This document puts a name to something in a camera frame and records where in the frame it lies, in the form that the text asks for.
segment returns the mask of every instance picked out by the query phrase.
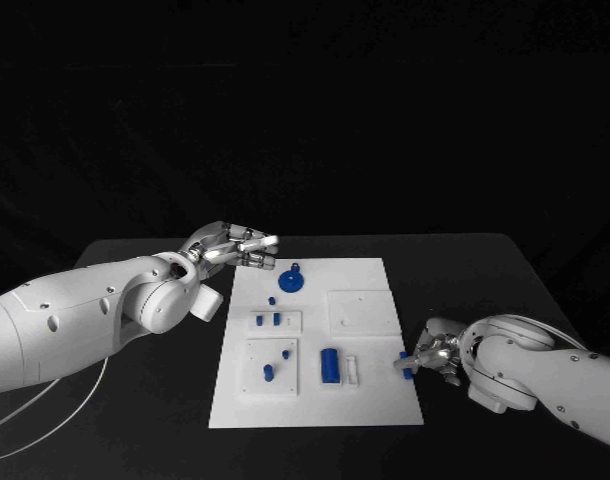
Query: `blue object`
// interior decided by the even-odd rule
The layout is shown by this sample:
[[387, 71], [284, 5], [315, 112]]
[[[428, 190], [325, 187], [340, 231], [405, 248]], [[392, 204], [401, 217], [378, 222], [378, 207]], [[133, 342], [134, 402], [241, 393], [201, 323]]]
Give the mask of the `blue object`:
[[294, 293], [297, 292], [304, 285], [304, 277], [300, 273], [300, 264], [293, 263], [291, 270], [283, 272], [278, 278], [278, 285], [284, 292]]
[[323, 383], [340, 383], [340, 366], [335, 348], [322, 350], [322, 379]]
[[273, 375], [273, 365], [267, 365], [264, 367], [264, 375], [266, 375], [266, 381], [267, 382], [273, 382], [273, 378], [274, 378], [274, 375]]
[[[408, 352], [401, 352], [401, 358], [408, 358]], [[413, 369], [404, 368], [402, 376], [405, 377], [405, 380], [413, 380]]]

